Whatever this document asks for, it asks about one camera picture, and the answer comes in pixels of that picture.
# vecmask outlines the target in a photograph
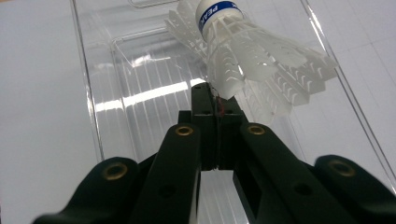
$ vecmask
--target clear plastic container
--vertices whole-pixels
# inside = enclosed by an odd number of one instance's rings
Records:
[[[191,86],[205,76],[205,64],[165,29],[175,0],[71,0],[85,67],[92,130],[98,160],[142,161],[158,151],[179,110],[191,109]],[[332,56],[306,1],[237,0],[252,22]],[[349,158],[393,189],[395,178],[345,82],[294,107],[271,128],[302,161],[322,155]],[[238,98],[250,121],[260,106]],[[200,223],[247,223],[232,172],[202,174]]]

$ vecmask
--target white feather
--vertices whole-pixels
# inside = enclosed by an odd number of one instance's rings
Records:
[[[269,123],[293,105],[308,104],[311,94],[325,91],[325,81],[336,77],[337,64],[329,57],[233,14],[213,19],[204,41],[195,21],[199,6],[180,0],[166,27],[201,56],[219,96],[230,99],[242,91],[255,120]]]

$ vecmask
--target blue band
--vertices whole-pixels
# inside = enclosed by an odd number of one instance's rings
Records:
[[[221,11],[223,9],[227,8],[235,8],[238,9],[238,6],[234,2],[230,1],[223,1],[223,2],[217,2],[215,5],[209,7],[204,14],[202,15],[201,19],[198,21],[198,27],[199,31],[202,33],[202,30],[204,29],[204,26],[206,22],[218,11]]]

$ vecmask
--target metal screw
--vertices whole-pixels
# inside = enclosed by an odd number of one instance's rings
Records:
[[[114,162],[109,164],[102,172],[103,178],[106,180],[117,180],[122,178],[128,172],[128,167],[122,162]]]
[[[176,133],[180,136],[187,136],[194,132],[194,129],[189,126],[181,126],[176,129]]]
[[[329,166],[339,175],[345,177],[352,177],[356,174],[355,169],[353,169],[349,164],[339,160],[329,161]]]
[[[257,125],[249,126],[249,127],[247,128],[247,130],[248,130],[250,133],[257,134],[257,135],[259,135],[259,134],[264,134],[264,133],[265,133],[264,128],[262,128],[262,127],[260,127],[260,126],[257,126]]]

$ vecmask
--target badminton shuttlecock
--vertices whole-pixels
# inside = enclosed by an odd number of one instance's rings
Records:
[[[245,20],[232,0],[181,0],[165,22],[178,41],[202,57],[220,97],[244,90],[254,98],[250,102],[270,108],[267,117],[307,104],[310,94],[324,91],[324,82],[336,77],[337,64],[329,57]]]

